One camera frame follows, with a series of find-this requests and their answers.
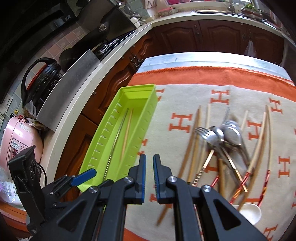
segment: black electric kettle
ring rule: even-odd
[[[30,70],[40,62],[46,63],[34,76],[28,88],[26,88],[26,79]],[[40,111],[46,98],[58,83],[62,75],[60,74],[61,67],[57,61],[52,58],[37,59],[26,71],[21,85],[22,106],[24,107],[31,100],[36,107],[36,113]]]

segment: green plastic tray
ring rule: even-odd
[[[82,192],[90,186],[102,183],[111,148],[127,108],[128,113],[118,136],[106,179],[117,181],[128,175],[129,168],[134,165],[137,158],[156,105],[155,85],[136,85],[119,89],[94,134],[80,168],[79,173],[90,168],[97,171],[94,178],[78,186]],[[126,151],[120,161],[131,109],[133,109],[133,115]]]

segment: faucet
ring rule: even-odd
[[[227,8],[229,11],[231,11],[232,13],[235,13],[235,8],[233,6],[233,1],[229,0],[229,4],[230,6]]]

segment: white ceramic spoon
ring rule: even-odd
[[[232,205],[232,206],[235,209],[237,209],[239,205]],[[258,223],[262,216],[261,209],[256,204],[252,204],[252,203],[245,203],[239,212],[252,225],[255,225],[256,223]]]

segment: brown cabinet door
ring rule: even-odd
[[[222,20],[199,20],[203,51],[244,54],[246,25]]]
[[[111,68],[82,110],[82,113],[97,125],[101,122],[117,91],[127,86],[135,73],[129,60],[130,55],[131,53],[127,51]]]
[[[58,179],[65,174],[72,176],[79,173],[83,159],[97,127],[98,126],[95,123],[90,121],[84,115],[78,117],[59,160],[55,179]],[[72,188],[67,192],[64,200],[73,200],[78,197],[78,195],[79,189]]]
[[[248,37],[253,41],[256,57],[280,64],[284,52],[284,39],[269,31],[248,25]]]
[[[163,54],[153,29],[141,37],[139,41],[130,48],[130,52],[142,60]]]
[[[154,28],[164,54],[200,51],[202,37],[198,21],[170,23]]]

